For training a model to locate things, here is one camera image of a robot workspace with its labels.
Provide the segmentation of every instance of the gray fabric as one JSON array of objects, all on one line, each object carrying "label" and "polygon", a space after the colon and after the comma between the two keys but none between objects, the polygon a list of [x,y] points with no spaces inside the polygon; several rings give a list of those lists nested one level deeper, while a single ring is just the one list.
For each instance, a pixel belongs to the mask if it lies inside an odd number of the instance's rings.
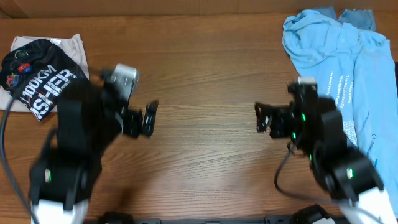
[{"label": "gray fabric", "polygon": [[338,18],[338,21],[341,24],[344,22],[350,23],[358,29],[376,31],[376,22],[374,21],[372,10],[346,9]]},{"label": "gray fabric", "polygon": [[374,20],[372,10],[345,9],[338,19],[336,17],[335,8],[333,6],[319,7],[313,10],[318,11],[324,16],[337,20],[341,24],[349,23],[353,25],[353,27],[361,30],[370,30],[373,32],[376,31],[376,22]]}]

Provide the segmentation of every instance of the wooden table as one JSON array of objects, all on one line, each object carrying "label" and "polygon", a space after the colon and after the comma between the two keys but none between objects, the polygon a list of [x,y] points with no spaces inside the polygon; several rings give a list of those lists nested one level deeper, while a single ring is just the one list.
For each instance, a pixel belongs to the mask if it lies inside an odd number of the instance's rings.
[{"label": "wooden table", "polygon": [[[274,188],[287,140],[258,134],[253,107],[255,101],[291,100],[287,84],[297,72],[282,47],[282,23],[289,15],[1,20],[0,55],[17,35],[79,33],[91,80],[98,82],[101,68],[124,63],[142,75],[130,107],[160,99],[150,139],[120,136],[106,151],[88,218],[105,211],[164,220],[294,213],[313,203]],[[378,32],[391,39],[397,55],[398,16],[375,15]],[[56,116],[43,123],[30,113],[9,117],[7,157],[26,195],[29,167],[56,125]],[[2,169],[0,180],[0,223],[28,223]],[[291,159],[280,182],[288,190],[327,197],[308,159]],[[338,213],[335,206],[323,206]]]}]

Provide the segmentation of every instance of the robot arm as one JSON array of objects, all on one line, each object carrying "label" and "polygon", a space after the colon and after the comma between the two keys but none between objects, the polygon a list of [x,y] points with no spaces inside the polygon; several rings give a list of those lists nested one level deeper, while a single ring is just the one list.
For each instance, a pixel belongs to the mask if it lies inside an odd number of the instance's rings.
[{"label": "robot arm", "polygon": [[371,161],[348,146],[335,101],[318,97],[314,79],[299,79],[289,85],[288,92],[294,97],[289,106],[255,104],[257,131],[270,127],[272,138],[290,137],[310,159],[318,184],[351,223],[397,223]]},{"label": "robot arm", "polygon": [[[158,101],[147,105],[144,118],[141,110],[128,109],[138,76],[135,68],[117,65],[102,72],[103,88],[78,80],[63,90],[58,130],[49,133],[30,170],[29,195],[40,224],[83,223],[105,149],[120,133],[152,135]],[[50,146],[55,135],[57,148]]]}]

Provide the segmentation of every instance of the blue shirt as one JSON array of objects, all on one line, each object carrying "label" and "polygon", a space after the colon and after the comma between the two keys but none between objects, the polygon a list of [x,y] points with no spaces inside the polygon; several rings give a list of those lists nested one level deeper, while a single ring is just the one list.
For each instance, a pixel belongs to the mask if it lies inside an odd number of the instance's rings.
[{"label": "blue shirt", "polygon": [[344,132],[374,163],[398,217],[398,97],[389,40],[314,10],[288,17],[283,28],[296,70],[335,100]]}]

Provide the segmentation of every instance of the white cloth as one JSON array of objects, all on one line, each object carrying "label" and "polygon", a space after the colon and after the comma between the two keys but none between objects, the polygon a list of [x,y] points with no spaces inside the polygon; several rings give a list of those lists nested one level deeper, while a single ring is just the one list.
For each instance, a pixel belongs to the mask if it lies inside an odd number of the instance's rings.
[{"label": "white cloth", "polygon": [[[86,53],[83,48],[83,41],[80,39],[80,34],[74,35],[71,39],[60,39],[60,38],[51,38],[51,37],[16,37],[11,45],[11,51],[22,47],[30,42],[37,39],[47,39],[51,41],[53,44],[60,47],[67,56],[69,56],[73,61],[75,61],[83,70],[86,77],[88,78],[88,66]],[[4,90],[4,88],[0,89],[0,110],[6,109],[9,101],[11,100],[11,95]],[[17,112],[31,112],[23,103],[19,100],[14,101],[14,104],[11,107],[11,111]]]}]

